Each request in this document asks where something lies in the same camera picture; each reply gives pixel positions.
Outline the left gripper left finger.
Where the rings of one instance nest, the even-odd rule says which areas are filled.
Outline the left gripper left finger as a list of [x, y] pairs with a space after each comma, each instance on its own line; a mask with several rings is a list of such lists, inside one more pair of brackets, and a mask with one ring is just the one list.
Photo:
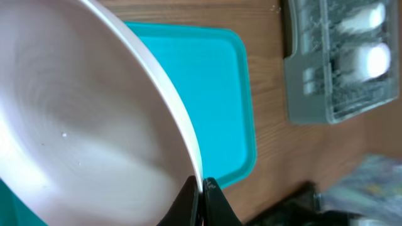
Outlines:
[[197, 181], [194, 176], [189, 176], [169, 211], [157, 226], [195, 226], [199, 197]]

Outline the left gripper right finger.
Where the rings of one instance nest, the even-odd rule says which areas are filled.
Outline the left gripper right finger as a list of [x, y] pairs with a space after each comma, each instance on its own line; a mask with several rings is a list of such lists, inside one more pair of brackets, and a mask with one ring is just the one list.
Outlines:
[[205, 226], [241, 226], [220, 186], [214, 178], [204, 180], [203, 219]]

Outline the grey shallow bowl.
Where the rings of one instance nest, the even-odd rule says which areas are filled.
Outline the grey shallow bowl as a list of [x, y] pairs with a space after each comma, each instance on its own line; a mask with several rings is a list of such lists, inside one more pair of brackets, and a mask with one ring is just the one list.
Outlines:
[[391, 66], [391, 50], [385, 43], [345, 45], [340, 49], [338, 67], [344, 82], [365, 82], [385, 74]]

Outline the white cup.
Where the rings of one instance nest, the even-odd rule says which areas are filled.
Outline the white cup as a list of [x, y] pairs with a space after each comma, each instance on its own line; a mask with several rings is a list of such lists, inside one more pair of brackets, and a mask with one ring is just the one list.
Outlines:
[[350, 16], [342, 19], [336, 26], [340, 33], [361, 34], [380, 27], [386, 19], [384, 3], [372, 3], [362, 6]]

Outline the large white plate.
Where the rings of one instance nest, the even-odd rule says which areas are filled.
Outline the large white plate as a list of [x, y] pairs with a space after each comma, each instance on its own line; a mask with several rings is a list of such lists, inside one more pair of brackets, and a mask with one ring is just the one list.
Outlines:
[[187, 178], [189, 114], [98, 1], [1, 2], [1, 179], [48, 225], [156, 225]]

